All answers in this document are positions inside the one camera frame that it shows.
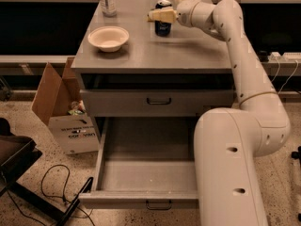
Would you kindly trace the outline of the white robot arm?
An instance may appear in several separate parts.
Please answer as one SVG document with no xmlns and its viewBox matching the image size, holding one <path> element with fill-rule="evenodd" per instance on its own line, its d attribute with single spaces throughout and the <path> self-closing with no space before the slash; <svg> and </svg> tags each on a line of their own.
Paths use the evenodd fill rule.
<svg viewBox="0 0 301 226">
<path fill-rule="evenodd" d="M 176 2 L 176 8 L 151 10 L 149 19 L 198 28 L 224 41 L 238 100 L 236 109 L 205 112 L 195 127 L 201 226 L 268 226 L 254 158 L 278 151 L 287 141 L 287 112 L 246 36 L 236 1 Z"/>
</svg>

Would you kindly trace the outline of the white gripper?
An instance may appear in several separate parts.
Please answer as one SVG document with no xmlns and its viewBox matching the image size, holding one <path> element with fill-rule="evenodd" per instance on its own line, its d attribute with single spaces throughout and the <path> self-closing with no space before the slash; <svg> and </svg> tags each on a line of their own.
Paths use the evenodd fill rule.
<svg viewBox="0 0 301 226">
<path fill-rule="evenodd" d="M 174 0 L 177 6 L 177 12 L 172 7 L 157 8 L 152 10 L 152 16 L 155 21 L 173 24 L 177 21 L 186 27 L 198 27 L 199 0 Z"/>
</svg>

